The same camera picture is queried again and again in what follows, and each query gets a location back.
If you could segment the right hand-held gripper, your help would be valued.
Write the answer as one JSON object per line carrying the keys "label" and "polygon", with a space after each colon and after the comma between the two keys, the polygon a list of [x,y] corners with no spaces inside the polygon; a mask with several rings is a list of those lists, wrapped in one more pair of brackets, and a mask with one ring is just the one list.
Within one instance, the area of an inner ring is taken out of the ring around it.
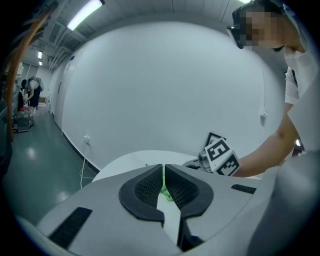
{"label": "right hand-held gripper", "polygon": [[235,151],[224,137],[210,132],[204,147],[197,158],[187,161],[184,167],[222,176],[233,176],[240,168]]}

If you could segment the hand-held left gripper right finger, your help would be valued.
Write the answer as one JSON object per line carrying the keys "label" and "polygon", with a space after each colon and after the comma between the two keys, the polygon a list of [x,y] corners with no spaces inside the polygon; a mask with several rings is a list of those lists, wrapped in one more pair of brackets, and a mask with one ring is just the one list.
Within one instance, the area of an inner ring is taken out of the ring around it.
{"label": "hand-held left gripper right finger", "polygon": [[167,164],[165,186],[180,210],[177,246],[189,251],[220,232],[245,207],[260,180]]}

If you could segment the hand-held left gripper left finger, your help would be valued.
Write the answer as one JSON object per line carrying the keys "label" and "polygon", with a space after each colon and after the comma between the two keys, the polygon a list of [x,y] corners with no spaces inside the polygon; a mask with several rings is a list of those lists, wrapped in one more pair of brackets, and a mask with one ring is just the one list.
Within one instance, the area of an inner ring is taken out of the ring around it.
{"label": "hand-held left gripper left finger", "polygon": [[161,164],[94,181],[51,209],[37,228],[77,256],[178,256],[158,210]]}

